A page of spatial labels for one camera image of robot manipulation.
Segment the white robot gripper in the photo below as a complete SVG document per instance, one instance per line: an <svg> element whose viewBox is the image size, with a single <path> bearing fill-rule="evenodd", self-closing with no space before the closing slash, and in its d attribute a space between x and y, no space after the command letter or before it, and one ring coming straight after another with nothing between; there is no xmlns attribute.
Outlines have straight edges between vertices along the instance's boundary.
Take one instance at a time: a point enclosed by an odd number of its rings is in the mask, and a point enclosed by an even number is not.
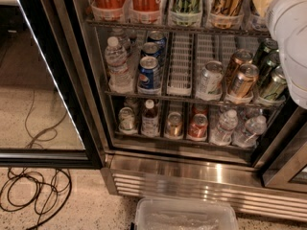
<svg viewBox="0 0 307 230"><path fill-rule="evenodd" d="M307 109L307 0L251 1L278 44L291 98Z"/></svg>

